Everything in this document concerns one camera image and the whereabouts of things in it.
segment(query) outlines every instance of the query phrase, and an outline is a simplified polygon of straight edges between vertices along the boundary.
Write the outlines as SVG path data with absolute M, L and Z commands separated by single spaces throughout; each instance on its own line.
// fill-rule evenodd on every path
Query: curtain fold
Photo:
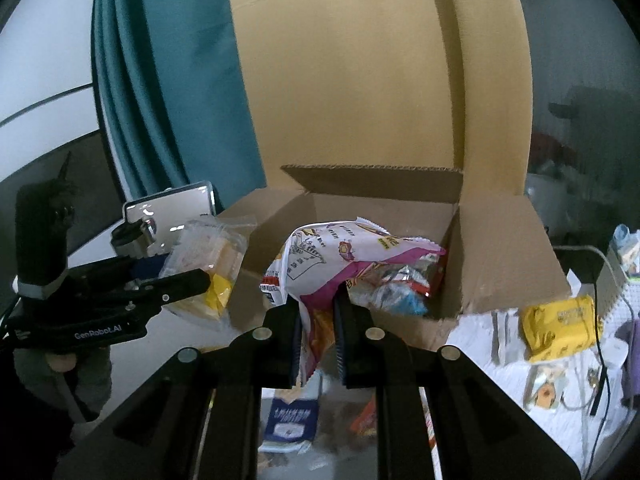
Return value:
M 94 0 L 98 91 L 134 197 L 265 186 L 228 0 Z

